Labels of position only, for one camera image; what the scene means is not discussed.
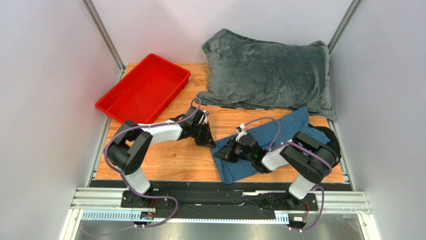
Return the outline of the blue t shirt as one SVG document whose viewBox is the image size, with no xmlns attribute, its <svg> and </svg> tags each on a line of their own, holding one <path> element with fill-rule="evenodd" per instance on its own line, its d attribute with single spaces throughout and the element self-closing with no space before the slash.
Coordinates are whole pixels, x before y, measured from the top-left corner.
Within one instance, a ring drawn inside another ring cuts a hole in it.
<svg viewBox="0 0 426 240">
<path fill-rule="evenodd" d="M 309 126 L 309 114 L 306 107 L 302 107 L 292 113 L 286 114 L 278 119 L 281 128 L 275 121 L 269 121 L 258 127 L 248 129 L 259 145 L 267 150 L 271 141 L 279 132 L 274 145 L 289 141 L 297 132 L 304 132 L 323 144 L 328 144 L 331 139 L 326 134 L 312 126 Z M 236 163 L 213 157 L 213 161 L 223 184 L 232 184 L 236 181 L 248 178 L 258 173 L 247 160 L 239 160 Z"/>
</svg>

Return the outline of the black baseball cap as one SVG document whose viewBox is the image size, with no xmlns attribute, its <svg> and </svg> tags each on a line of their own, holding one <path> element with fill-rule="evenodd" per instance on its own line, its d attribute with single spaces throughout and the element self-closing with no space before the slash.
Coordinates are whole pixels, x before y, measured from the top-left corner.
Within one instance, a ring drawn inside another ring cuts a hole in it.
<svg viewBox="0 0 426 240">
<path fill-rule="evenodd" d="M 325 126 L 314 126 L 314 125 L 311 125 L 310 123 L 308 124 L 308 126 L 310 128 L 314 128 L 314 129 L 317 129 L 318 131 L 323 132 L 326 135 L 326 137 L 329 138 L 330 142 L 327 143 L 326 145 L 328 147 L 330 147 L 331 149 L 333 149 L 337 153 L 337 158 L 332 165 L 332 167 L 334 168 L 336 165 L 339 164 L 339 162 L 342 158 L 341 146 L 340 146 L 340 143 L 338 141 L 338 138 L 337 138 L 335 132 L 333 130 L 331 130 L 330 128 L 325 127 Z"/>
</svg>

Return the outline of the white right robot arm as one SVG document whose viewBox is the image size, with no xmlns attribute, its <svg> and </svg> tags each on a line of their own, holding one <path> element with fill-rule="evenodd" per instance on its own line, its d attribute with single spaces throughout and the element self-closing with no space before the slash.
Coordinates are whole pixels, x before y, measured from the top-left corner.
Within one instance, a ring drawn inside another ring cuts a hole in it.
<svg viewBox="0 0 426 240">
<path fill-rule="evenodd" d="M 237 137 L 231 137 L 213 156 L 228 163 L 247 161 L 259 173 L 292 166 L 298 176 L 288 188 L 287 199 L 296 204 L 331 173 L 340 159 L 332 144 L 324 144 L 301 131 L 290 141 L 269 150 L 263 149 L 252 134 L 242 131 Z"/>
</svg>

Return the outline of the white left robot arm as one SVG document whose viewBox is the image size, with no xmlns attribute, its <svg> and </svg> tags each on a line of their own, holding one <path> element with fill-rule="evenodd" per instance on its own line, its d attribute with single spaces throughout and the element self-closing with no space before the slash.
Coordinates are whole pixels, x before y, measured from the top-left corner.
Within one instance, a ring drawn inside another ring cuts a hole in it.
<svg viewBox="0 0 426 240">
<path fill-rule="evenodd" d="M 145 176 L 142 163 L 149 147 L 167 141 L 194 139 L 199 147 L 214 149 L 208 111 L 191 106 L 185 114 L 154 124 L 125 121 L 104 149 L 107 165 L 118 172 L 128 190 L 122 193 L 121 207 L 148 208 L 159 204 L 175 207 L 177 200 L 169 195 L 154 196 L 153 187 Z"/>
</svg>

